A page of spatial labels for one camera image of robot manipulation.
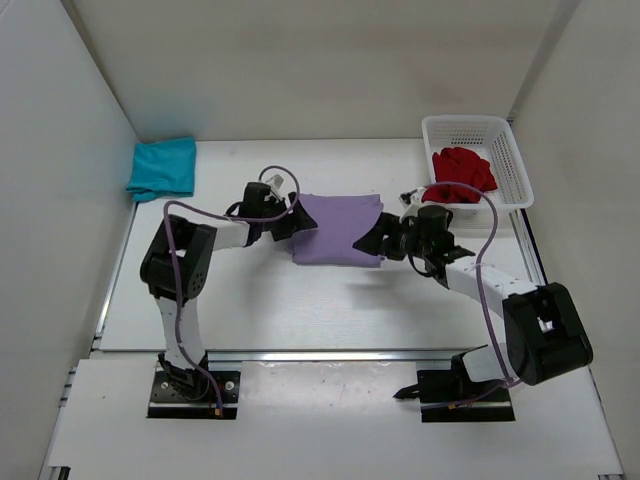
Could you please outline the lavender t shirt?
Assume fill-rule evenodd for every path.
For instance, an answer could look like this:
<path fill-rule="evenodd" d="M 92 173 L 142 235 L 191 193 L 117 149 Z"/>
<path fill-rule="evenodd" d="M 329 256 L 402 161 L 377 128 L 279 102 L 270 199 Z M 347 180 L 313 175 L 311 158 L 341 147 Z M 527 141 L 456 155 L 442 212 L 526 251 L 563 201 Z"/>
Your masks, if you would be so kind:
<path fill-rule="evenodd" d="M 379 194 L 320 196 L 301 194 L 299 203 L 317 227 L 296 232 L 290 242 L 292 261 L 304 266 L 379 268 L 381 257 L 353 244 L 376 224 L 384 204 Z"/>

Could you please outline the red t shirt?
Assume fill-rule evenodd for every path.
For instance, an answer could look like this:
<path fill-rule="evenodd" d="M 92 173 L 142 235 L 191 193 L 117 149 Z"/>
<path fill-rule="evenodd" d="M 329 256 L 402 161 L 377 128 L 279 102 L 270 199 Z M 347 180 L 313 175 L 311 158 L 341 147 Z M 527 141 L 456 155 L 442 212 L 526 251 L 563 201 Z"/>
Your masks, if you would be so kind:
<path fill-rule="evenodd" d="M 443 148 L 432 154 L 432 164 L 436 182 L 447 182 L 447 185 L 429 188 L 422 195 L 423 202 L 476 204 L 480 201 L 477 192 L 450 185 L 450 182 L 466 184 L 483 193 L 498 188 L 490 163 L 467 148 Z"/>

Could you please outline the teal t shirt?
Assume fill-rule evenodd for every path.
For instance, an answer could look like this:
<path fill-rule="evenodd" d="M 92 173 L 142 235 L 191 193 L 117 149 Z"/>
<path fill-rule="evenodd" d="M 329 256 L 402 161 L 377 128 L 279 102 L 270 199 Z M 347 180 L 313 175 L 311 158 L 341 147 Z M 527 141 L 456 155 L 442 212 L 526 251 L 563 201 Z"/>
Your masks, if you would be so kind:
<path fill-rule="evenodd" d="M 193 137 L 138 143 L 126 192 L 135 203 L 191 197 L 195 191 L 196 156 Z"/>

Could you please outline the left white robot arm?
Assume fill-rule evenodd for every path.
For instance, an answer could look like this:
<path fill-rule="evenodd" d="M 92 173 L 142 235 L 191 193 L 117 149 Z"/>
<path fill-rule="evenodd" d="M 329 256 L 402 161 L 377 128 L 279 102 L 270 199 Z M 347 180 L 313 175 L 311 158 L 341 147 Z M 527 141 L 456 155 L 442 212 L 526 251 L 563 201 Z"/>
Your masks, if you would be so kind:
<path fill-rule="evenodd" d="M 210 224 L 197 224 L 171 214 L 169 208 L 190 207 L 179 201 L 164 206 L 161 224 L 144 256 L 140 277 L 159 307 L 166 350 L 159 355 L 163 370 L 188 400 L 206 395 L 210 386 L 207 354 L 197 312 L 214 252 L 245 248 L 267 232 L 274 241 L 318 227 L 292 192 L 283 196 L 275 180 L 250 182 L 241 201 L 223 216 L 208 214 Z"/>

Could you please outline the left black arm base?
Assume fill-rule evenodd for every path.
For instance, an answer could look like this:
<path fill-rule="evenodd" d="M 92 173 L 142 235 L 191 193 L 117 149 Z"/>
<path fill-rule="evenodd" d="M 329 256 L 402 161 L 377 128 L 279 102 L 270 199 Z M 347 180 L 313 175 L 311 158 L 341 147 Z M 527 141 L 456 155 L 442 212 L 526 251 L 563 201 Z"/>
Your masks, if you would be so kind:
<path fill-rule="evenodd" d="M 196 377 L 196 385 L 172 380 L 159 362 L 155 365 L 154 378 L 150 389 L 147 417 L 149 419 L 172 420 L 235 420 L 241 387 L 241 366 L 232 363 L 221 370 L 213 370 L 216 363 L 210 363 L 210 374 L 220 390 L 222 408 L 210 381 Z"/>

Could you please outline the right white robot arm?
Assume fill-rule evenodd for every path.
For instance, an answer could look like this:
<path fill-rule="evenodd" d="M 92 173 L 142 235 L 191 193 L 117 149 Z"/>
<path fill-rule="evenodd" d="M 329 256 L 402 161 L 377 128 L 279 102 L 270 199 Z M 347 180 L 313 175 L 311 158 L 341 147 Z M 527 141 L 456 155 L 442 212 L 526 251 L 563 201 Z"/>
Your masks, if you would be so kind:
<path fill-rule="evenodd" d="M 480 255 L 456 244 L 449 229 L 452 217 L 439 205 L 406 218 L 383 213 L 353 245 L 388 260 L 421 260 L 421 276 L 502 319 L 504 341 L 492 336 L 490 345 L 453 357 L 452 393 L 470 400 L 486 382 L 533 386 L 591 364 L 593 349 L 568 289 L 519 280 L 484 264 Z"/>

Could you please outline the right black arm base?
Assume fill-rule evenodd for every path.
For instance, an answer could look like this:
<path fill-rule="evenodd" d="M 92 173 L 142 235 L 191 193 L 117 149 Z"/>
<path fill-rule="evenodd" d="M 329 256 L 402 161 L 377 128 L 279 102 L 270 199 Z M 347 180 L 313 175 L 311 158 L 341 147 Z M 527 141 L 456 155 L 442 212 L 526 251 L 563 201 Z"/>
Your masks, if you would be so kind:
<path fill-rule="evenodd" d="M 513 422 L 515 413 L 505 381 L 474 381 L 464 366 L 467 352 L 451 358 L 445 369 L 417 370 L 417 382 L 400 388 L 393 398 L 418 400 L 422 423 Z"/>

